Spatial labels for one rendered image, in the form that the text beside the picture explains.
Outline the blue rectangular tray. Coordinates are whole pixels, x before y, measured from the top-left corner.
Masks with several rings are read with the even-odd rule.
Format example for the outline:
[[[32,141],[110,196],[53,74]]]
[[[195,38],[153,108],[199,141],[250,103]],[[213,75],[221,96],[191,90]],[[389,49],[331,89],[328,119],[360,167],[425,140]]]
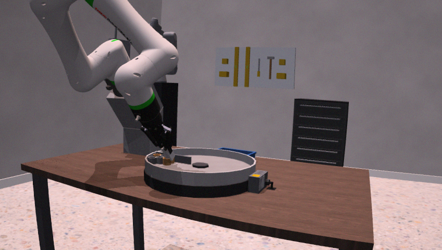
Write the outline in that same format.
[[[218,149],[227,150],[227,151],[233,151],[233,152],[239,152],[239,153],[242,153],[242,154],[246,154],[246,155],[249,155],[249,156],[253,157],[253,158],[256,160],[256,158],[255,158],[255,154],[256,154],[256,152],[253,152],[253,151],[244,151],[244,150],[240,150],[240,149],[232,149],[232,148],[224,148],[224,147],[222,147],[222,148],[218,148]]]

